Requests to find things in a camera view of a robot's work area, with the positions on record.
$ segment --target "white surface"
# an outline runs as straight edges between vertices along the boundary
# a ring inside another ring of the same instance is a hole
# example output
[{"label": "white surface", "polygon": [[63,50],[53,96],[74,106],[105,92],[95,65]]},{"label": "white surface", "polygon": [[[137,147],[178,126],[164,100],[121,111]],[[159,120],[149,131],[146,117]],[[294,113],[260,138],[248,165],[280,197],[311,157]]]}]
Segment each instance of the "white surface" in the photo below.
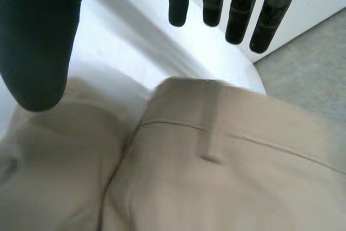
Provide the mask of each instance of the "white surface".
[{"label": "white surface", "polygon": [[168,76],[225,80],[264,93],[255,67],[239,48],[225,42],[219,29],[203,26],[201,8],[193,1],[182,28],[168,23],[168,0],[85,0],[84,4],[97,6],[93,10],[107,30],[120,31]]},{"label": "white surface", "polygon": [[[249,44],[258,16],[261,12],[263,1],[264,0],[256,1],[245,38],[240,45],[235,45],[239,47],[252,62],[258,61],[346,6],[346,0],[293,0],[269,49],[263,54],[256,54],[249,49]],[[194,2],[202,6],[202,0],[194,0]],[[230,3],[231,0],[224,0],[222,17],[219,25],[223,34],[226,32]]]}]

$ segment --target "beige cloth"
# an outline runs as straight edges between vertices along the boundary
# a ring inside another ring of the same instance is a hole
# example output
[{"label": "beige cloth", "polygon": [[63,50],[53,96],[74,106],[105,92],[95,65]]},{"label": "beige cloth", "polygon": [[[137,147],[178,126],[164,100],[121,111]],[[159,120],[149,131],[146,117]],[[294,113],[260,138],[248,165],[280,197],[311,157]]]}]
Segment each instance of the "beige cloth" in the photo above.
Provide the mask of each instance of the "beige cloth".
[{"label": "beige cloth", "polygon": [[75,86],[52,111],[14,116],[2,230],[94,231],[100,213],[104,231],[346,230],[346,168],[323,121],[221,82],[170,79],[131,134],[118,105]]}]

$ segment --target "beige fabric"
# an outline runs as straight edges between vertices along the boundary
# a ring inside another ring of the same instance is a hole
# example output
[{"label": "beige fabric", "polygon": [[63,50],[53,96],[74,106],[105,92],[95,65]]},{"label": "beige fabric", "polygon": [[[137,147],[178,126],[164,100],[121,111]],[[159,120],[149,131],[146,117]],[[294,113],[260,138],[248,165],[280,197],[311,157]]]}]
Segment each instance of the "beige fabric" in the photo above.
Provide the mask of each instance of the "beige fabric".
[{"label": "beige fabric", "polygon": [[0,184],[0,230],[95,231],[103,189],[130,133],[119,120],[126,109],[79,80],[69,81],[51,111],[18,108],[0,144],[10,151],[3,162],[17,160],[17,172]]},{"label": "beige fabric", "polygon": [[346,230],[344,156],[317,118],[170,79],[127,142],[125,107],[80,81],[66,92],[52,111],[14,115],[0,145],[1,230],[96,231],[112,173],[103,231]]},{"label": "beige fabric", "polygon": [[266,96],[168,80],[109,193],[132,230],[346,230],[346,170],[328,131]]}]

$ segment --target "gray floor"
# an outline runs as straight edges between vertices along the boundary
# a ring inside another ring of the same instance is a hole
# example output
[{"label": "gray floor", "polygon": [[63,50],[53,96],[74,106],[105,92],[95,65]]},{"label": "gray floor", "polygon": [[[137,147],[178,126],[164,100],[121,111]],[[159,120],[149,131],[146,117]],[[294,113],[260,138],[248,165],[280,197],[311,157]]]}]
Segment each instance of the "gray floor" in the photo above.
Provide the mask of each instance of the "gray floor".
[{"label": "gray floor", "polygon": [[346,9],[255,66],[268,95],[346,123]]}]

